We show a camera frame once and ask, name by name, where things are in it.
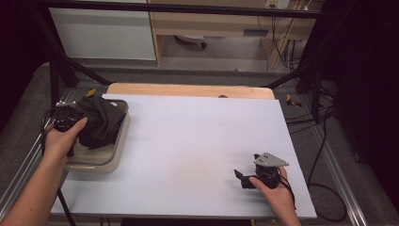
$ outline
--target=white table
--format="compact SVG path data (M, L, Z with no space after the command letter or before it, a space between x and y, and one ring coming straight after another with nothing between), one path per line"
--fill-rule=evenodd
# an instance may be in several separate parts
M269 218L256 189L255 153L286 167L300 218L316 218L276 100L105 95L129 105L130 127L119 167L108 174L70 172L62 191L74 214L139 218ZM56 201L52 213L63 213Z

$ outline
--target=hand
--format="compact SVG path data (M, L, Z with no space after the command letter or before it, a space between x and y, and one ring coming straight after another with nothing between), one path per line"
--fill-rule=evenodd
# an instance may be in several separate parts
M83 118L64 133L57 131L52 124L48 125L45 129L47 135L43 160L65 165L68 160L68 151L87 122L88 118Z
M279 174L288 180L287 171L284 167L279 167ZM279 184L278 187L270 189L255 177L250 177L249 181L262 192L273 212L284 225L300 225L296 216L293 198L285 186Z

